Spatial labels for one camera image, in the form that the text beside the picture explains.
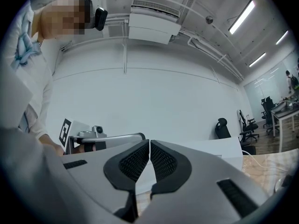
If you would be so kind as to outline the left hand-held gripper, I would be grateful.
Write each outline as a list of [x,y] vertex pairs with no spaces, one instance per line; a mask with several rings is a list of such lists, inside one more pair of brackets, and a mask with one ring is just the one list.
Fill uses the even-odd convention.
[[101,126],[89,126],[73,119],[64,120],[59,135],[64,154],[73,154],[79,146],[86,151],[103,150],[145,139],[143,133],[108,137]]

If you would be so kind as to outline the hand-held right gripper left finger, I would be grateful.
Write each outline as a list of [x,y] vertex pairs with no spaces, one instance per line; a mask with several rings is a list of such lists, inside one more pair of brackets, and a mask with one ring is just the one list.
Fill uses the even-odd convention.
[[70,221],[135,221],[135,185],[149,160],[149,140],[105,150],[57,156],[47,166]]

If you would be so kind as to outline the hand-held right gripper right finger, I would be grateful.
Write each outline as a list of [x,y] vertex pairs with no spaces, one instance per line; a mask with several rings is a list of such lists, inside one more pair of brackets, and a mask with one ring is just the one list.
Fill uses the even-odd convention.
[[157,182],[140,224],[232,224],[268,199],[265,191],[222,158],[152,140]]

